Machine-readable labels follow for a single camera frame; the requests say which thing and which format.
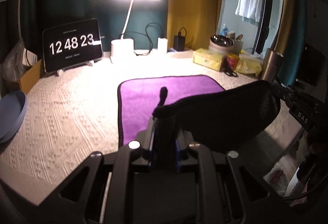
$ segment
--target white lamp base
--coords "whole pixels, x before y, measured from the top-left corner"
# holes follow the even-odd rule
[[[115,62],[124,61],[126,59],[134,58],[134,41],[132,39],[118,39],[112,41],[112,49],[110,58]]]

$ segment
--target number 23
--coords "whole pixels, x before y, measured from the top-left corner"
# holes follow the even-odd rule
[[[93,35],[92,35],[91,33],[88,34],[88,36],[82,35],[80,39],[83,40],[83,42],[82,42],[82,44],[81,44],[81,47],[87,46],[88,44],[89,44],[89,45],[92,45],[93,42],[95,41],[95,40],[93,39]]]

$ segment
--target cardboard box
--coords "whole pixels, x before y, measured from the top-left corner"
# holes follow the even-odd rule
[[[30,70],[28,70],[18,82],[5,82],[11,91],[21,90],[28,94],[44,72],[43,60],[39,60]]]
[[[200,48],[194,51],[192,60],[196,64],[219,71],[221,69],[224,57],[224,55]]]

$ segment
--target black power adapter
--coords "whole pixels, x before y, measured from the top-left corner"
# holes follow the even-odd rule
[[[185,30],[186,34],[185,36],[181,35],[181,31]],[[186,36],[187,36],[187,31],[184,27],[182,27],[178,33],[178,35],[174,36],[174,41],[173,41],[173,49],[182,52],[184,51],[185,44],[186,44]]]

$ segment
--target white textured tablecloth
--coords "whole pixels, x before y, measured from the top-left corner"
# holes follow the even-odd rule
[[[27,112],[19,132],[0,146],[0,178],[27,200],[41,203],[91,152],[107,154],[117,150],[120,83],[199,74],[212,77],[227,90],[254,81],[244,75],[228,77],[194,64],[191,58],[154,56],[115,65],[104,58],[94,67],[82,66],[66,71],[62,77],[39,80],[27,96]],[[282,102],[275,121],[238,151],[264,175],[300,129]]]

